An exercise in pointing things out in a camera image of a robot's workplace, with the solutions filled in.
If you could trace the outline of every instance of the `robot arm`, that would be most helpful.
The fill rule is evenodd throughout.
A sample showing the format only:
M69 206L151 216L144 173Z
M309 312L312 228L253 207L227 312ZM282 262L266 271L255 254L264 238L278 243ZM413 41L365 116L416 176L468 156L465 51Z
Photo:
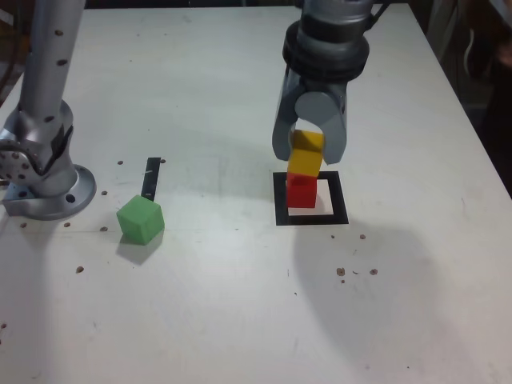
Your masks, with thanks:
M93 198L91 172L69 156L73 114L62 100L85 0L39 0L17 108L0 131L0 176L9 215L53 220Z
M374 0L304 0L286 32L287 68L272 145L288 160L298 118L318 126L323 157L339 162L346 146L346 84L362 72ZM73 114L62 100L85 0L38 0L18 107L0 130L0 178L9 215L53 220L76 214L96 192L94 176L69 156Z
M274 125L272 147L288 160L290 137L299 118L324 134L323 158L339 162L346 147L346 85L368 58L363 37L388 7L373 16L374 0L304 0L300 21L286 32L286 73Z

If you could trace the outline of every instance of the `yellow cube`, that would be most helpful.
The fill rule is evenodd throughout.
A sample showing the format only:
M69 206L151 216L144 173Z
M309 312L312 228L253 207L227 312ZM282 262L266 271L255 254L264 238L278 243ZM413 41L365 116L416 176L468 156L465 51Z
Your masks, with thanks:
M317 177L322 165L323 134L296 130L288 172Z

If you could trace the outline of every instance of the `table surface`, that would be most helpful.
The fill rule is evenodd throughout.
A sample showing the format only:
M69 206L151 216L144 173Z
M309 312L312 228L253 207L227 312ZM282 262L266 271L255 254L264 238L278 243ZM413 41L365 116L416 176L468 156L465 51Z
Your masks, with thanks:
M512 382L512 202L408 6L367 33L346 153L322 166L350 224L276 227L270 138L298 16L84 13L65 100L98 193L61 222L2 209L2 382ZM166 160L166 230L132 246L115 212L148 157Z

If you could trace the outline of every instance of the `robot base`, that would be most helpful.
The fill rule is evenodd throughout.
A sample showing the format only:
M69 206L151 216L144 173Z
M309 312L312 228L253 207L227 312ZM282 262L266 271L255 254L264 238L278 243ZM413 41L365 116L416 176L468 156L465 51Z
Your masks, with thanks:
M9 216L35 220L58 220L83 210L96 194L93 174L83 166L74 166L78 178L70 190L50 198L35 198L25 186L11 183L2 203Z

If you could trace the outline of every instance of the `cube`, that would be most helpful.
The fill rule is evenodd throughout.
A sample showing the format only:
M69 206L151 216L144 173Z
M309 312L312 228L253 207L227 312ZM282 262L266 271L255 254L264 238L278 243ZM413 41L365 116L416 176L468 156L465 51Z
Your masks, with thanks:
M132 242L146 245L165 227L162 208L142 196L135 196L118 212L122 233Z
M286 175L286 206L314 208L317 200L317 178L302 174Z
M317 177L322 165L323 134L295 130L288 172Z

